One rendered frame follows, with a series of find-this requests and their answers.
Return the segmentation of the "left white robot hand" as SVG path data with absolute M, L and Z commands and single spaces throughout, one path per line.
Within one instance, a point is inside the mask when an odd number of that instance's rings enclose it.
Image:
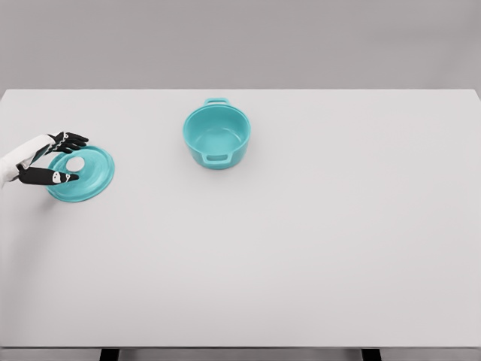
M 28 185 L 55 186 L 78 180 L 79 176 L 75 174 L 36 168 L 32 165 L 50 153 L 71 154 L 81 150 L 88 141 L 88 138 L 71 132 L 39 135 L 27 141 L 0 158 L 0 189 L 13 181 Z

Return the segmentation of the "teal pot lid white knob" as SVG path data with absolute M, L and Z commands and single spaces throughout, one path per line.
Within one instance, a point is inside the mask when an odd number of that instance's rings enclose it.
M 68 162 L 74 157 L 83 159 L 79 171 L 69 171 Z M 74 153 L 60 153 L 48 165 L 49 169 L 61 173 L 72 173 L 78 180 L 46 186 L 47 192 L 63 202 L 82 202 L 91 199 L 107 188 L 113 179 L 115 164 L 112 156 L 100 147 L 86 146 Z

